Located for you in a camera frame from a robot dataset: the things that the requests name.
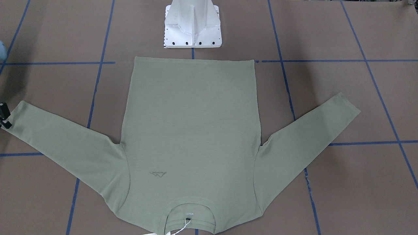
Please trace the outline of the olive green long-sleeve shirt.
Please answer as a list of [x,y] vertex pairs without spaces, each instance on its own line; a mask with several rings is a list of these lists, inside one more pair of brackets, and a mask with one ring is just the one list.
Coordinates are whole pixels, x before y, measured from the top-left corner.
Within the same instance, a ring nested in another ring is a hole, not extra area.
[[121,141],[20,101],[6,132],[158,235],[261,217],[358,116],[338,93],[261,143],[255,63],[136,57]]

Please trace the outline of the white paper garment tag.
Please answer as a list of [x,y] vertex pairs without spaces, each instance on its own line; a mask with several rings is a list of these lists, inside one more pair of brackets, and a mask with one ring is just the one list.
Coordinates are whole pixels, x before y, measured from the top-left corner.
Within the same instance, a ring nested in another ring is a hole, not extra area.
[[[190,218],[186,218],[184,220],[184,226],[183,226],[183,228],[179,229],[178,231],[176,231],[174,233],[172,233],[172,231],[168,231],[164,235],[177,235],[177,234],[181,233],[184,229],[187,229],[188,228],[188,225],[190,223],[191,223],[191,219]],[[157,233],[147,233],[145,235],[158,235],[158,234]]]

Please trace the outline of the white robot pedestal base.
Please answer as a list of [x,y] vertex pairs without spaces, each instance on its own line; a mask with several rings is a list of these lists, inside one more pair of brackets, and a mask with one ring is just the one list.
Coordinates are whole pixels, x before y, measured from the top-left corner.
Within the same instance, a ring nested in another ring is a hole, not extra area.
[[219,7],[211,0],[173,0],[165,7],[163,46],[167,49],[219,48]]

